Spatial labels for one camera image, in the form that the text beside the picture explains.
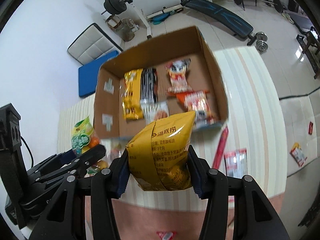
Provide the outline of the colourful candy ball bag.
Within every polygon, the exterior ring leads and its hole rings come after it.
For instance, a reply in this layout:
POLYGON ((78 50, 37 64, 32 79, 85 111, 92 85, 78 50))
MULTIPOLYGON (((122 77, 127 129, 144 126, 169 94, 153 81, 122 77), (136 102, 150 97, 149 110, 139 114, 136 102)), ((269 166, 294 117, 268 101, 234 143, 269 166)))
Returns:
POLYGON ((89 116, 74 125, 71 144, 76 156, 80 156, 100 144, 100 139, 90 122, 89 116))

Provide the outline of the yellow snack bag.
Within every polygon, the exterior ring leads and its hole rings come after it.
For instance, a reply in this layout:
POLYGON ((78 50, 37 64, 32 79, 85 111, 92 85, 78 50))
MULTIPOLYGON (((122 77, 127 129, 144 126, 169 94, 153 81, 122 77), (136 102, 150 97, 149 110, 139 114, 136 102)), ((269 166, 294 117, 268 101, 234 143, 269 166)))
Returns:
POLYGON ((187 159, 195 116, 189 111, 153 121, 127 143, 130 172, 143 191, 191 187, 187 159))

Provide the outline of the long yellow snack pack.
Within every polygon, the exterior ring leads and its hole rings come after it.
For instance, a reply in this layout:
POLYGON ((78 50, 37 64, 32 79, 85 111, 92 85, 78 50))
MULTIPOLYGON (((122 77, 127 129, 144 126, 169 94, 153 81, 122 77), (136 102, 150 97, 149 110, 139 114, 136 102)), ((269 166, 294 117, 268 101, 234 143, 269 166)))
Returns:
POLYGON ((124 93, 122 96, 123 116, 126 120, 143 118, 140 107, 141 75, 143 69, 131 70, 124 75, 124 93))

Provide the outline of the red white snack packet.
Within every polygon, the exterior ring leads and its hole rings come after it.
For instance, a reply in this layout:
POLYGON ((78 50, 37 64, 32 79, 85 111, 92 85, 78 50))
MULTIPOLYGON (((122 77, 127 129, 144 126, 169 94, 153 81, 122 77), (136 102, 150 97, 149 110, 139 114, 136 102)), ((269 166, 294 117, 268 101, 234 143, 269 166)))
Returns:
POLYGON ((241 179, 248 174, 247 150, 245 148, 224 153, 226 174, 241 179))

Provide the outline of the red sausage stick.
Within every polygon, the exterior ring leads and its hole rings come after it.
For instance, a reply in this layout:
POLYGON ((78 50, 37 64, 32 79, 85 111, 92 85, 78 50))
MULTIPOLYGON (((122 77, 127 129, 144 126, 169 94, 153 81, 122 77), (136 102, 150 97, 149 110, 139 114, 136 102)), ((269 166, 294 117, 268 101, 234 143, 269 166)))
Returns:
POLYGON ((224 153, 224 150, 225 150, 225 146, 226 146, 226 143, 227 143, 228 135, 229 135, 229 129, 228 129, 228 126, 226 126, 224 128, 223 132, 220 135, 220 140, 219 140, 219 143, 218 143, 218 146, 217 146, 217 150, 216 150, 216 153, 215 153, 215 156, 214 156, 213 165, 212 165, 212 168, 214 168, 214 169, 218 170, 219 167, 220 167, 220 164, 221 164, 221 161, 222 161, 222 157, 223 157, 223 153, 224 153))

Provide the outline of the white cookie snack bag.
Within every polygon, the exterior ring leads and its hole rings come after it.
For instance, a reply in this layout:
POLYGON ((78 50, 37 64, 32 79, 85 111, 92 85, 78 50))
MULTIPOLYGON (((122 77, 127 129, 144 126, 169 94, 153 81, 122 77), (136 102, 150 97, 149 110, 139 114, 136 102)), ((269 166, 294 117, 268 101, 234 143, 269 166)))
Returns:
POLYGON ((170 115, 167 101, 142 104, 141 109, 143 111, 146 125, 150 124, 153 121, 167 118, 170 115))

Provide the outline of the orange snack packet on sofa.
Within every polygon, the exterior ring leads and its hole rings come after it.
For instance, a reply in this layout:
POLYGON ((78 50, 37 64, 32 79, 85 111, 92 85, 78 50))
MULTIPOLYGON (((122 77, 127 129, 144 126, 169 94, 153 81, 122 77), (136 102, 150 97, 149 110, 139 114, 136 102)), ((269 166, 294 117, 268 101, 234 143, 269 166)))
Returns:
POLYGON ((307 160, 299 143, 295 142, 290 150, 290 155, 294 158, 298 167, 302 167, 307 160))

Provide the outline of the blue cushion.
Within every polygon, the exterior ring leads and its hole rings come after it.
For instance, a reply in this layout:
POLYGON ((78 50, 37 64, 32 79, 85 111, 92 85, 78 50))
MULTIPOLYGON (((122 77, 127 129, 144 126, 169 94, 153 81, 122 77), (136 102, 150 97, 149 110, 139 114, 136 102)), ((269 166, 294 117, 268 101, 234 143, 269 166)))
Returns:
POLYGON ((87 64, 84 64, 78 69, 78 92, 80 98, 85 98, 95 93, 101 65, 118 55, 119 52, 114 50, 87 64))

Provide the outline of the black striped snack pack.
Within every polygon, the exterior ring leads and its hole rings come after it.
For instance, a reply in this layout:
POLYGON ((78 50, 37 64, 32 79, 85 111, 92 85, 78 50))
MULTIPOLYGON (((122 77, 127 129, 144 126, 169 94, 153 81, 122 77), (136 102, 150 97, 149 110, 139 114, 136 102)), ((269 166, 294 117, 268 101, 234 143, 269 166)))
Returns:
POLYGON ((157 103, 158 75, 155 68, 143 69, 140 77, 140 104, 157 103))

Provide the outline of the brown cardboard box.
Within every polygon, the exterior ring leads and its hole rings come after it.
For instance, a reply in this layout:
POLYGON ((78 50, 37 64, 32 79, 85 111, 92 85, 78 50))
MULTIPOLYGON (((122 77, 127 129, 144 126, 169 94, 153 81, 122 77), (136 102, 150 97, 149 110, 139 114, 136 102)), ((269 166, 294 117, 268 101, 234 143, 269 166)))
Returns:
POLYGON ((216 116, 216 123, 208 128, 222 126, 229 110, 221 70, 199 28, 191 26, 144 41, 101 65, 94 102, 94 128, 98 137, 130 139, 146 126, 145 120, 123 117, 124 75, 134 69, 156 68, 159 101, 168 103, 170 114, 183 113, 183 105, 168 97, 171 83, 165 67, 172 61, 187 58, 191 59, 187 82, 195 91, 208 91, 208 104, 216 116))

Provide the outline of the small red packet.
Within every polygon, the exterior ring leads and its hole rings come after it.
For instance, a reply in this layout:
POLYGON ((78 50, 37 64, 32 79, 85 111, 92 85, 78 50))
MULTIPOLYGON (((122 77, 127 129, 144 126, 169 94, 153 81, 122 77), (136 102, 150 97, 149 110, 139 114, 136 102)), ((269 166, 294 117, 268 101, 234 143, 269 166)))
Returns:
POLYGON ((309 134, 309 135, 312 135, 312 134, 313 134, 313 122, 309 122, 308 134, 309 134))

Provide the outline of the lower panda snack bag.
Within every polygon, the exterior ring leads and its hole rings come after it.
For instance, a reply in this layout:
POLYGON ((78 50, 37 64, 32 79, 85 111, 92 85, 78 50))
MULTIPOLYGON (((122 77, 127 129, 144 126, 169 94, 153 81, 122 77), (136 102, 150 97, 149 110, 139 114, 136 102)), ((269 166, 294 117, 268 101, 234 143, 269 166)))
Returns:
POLYGON ((188 112, 195 112, 195 124, 198 126, 216 122, 216 114, 210 109, 207 93, 207 90, 199 90, 176 94, 177 100, 188 112))

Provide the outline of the panda snack bag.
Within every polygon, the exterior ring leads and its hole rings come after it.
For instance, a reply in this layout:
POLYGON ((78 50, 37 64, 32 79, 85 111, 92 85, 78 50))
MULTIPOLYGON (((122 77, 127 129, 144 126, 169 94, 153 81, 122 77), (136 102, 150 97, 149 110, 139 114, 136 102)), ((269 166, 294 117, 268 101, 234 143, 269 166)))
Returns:
POLYGON ((187 72, 190 63, 191 59, 186 58, 173 61, 165 66, 171 83, 171 86, 168 88, 169 94, 178 94, 193 90, 187 82, 187 72))
POLYGON ((210 109, 207 93, 207 90, 199 90, 176 94, 177 100, 188 112, 195 112, 195 124, 198 126, 216 122, 216 114, 210 109))

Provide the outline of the upper panda snack bag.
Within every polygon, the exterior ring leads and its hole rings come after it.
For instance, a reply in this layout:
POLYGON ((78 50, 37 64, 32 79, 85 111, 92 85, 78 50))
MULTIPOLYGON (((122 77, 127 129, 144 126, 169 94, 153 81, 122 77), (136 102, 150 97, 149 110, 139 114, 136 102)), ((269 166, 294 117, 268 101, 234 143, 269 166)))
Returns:
POLYGON ((173 61, 165 66, 171 83, 171 86, 168 88, 169 94, 178 94, 193 90, 187 82, 187 72, 190 63, 191 59, 186 58, 173 61))

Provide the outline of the cream quilted sofa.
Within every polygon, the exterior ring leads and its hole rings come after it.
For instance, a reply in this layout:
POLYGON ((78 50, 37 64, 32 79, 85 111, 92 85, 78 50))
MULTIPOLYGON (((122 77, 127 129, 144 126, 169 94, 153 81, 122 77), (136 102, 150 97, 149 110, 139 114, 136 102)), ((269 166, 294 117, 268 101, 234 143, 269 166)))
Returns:
POLYGON ((287 136, 287 175, 297 173, 319 158, 319 89, 305 95, 287 96, 280 99, 287 136), (309 122, 313 122, 313 134, 308 134, 309 122), (290 150, 294 143, 300 144, 307 160, 298 167, 290 150))

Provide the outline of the glass jar on floor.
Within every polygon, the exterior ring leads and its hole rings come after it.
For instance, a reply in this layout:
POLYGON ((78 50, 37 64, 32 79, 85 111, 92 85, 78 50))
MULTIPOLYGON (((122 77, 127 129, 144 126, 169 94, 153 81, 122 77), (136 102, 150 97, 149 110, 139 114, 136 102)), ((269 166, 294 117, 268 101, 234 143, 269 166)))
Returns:
POLYGON ((135 32, 139 30, 139 26, 131 18, 124 18, 116 27, 116 34, 124 41, 129 42, 135 37, 135 32))

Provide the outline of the barbell on white rack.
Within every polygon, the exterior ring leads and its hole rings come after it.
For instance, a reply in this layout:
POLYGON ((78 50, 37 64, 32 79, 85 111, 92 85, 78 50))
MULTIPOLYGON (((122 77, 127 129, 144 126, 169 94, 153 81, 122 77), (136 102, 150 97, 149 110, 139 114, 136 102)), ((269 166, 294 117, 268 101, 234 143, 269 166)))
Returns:
POLYGON ((110 15, 113 15, 113 16, 120 15, 121 13, 127 10, 127 4, 130 5, 130 7, 135 11, 135 13, 138 15, 140 20, 145 25, 147 39, 151 39, 152 38, 151 26, 149 25, 148 20, 143 15, 142 11, 135 7, 133 0, 105 0, 103 3, 104 11, 101 13, 101 15, 105 14, 106 12, 108 12, 110 15))

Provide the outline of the chrome dumbbell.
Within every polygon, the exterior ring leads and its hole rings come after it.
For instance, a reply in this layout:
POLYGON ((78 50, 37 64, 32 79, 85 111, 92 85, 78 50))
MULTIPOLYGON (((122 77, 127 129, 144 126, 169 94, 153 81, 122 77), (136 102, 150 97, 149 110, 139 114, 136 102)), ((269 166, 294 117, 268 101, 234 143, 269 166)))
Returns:
POLYGON ((257 51, 259 51, 260 53, 265 53, 268 50, 268 44, 267 44, 267 40, 268 37, 265 33, 263 33, 262 31, 256 33, 256 44, 255 47, 257 49, 257 51))

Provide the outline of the blue sit-up bench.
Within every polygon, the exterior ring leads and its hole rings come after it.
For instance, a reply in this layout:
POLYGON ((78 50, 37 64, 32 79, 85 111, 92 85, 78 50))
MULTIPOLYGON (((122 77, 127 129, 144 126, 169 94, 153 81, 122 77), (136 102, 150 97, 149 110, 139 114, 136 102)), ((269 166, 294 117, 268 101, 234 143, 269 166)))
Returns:
POLYGON ((257 35, 252 35, 253 27, 247 21, 216 3, 208 0, 181 0, 181 5, 217 20, 241 39, 249 38, 248 46, 257 40, 257 35))

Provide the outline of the dark wooden chair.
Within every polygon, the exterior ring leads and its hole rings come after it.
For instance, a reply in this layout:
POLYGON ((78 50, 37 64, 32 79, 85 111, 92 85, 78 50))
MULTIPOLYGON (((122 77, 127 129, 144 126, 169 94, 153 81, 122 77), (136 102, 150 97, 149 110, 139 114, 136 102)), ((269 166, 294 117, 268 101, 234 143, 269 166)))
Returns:
POLYGON ((297 35, 296 40, 302 49, 302 54, 306 55, 312 66, 313 78, 319 78, 319 34, 317 30, 311 26, 305 34, 297 35))

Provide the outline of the black speaker box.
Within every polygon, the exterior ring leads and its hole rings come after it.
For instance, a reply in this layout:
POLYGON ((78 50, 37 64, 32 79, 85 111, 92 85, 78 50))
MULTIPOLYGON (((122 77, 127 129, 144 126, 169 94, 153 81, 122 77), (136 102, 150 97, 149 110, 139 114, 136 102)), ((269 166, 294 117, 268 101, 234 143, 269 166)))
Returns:
POLYGON ((299 12, 299 4, 295 0, 288 1, 288 10, 291 12, 299 12))

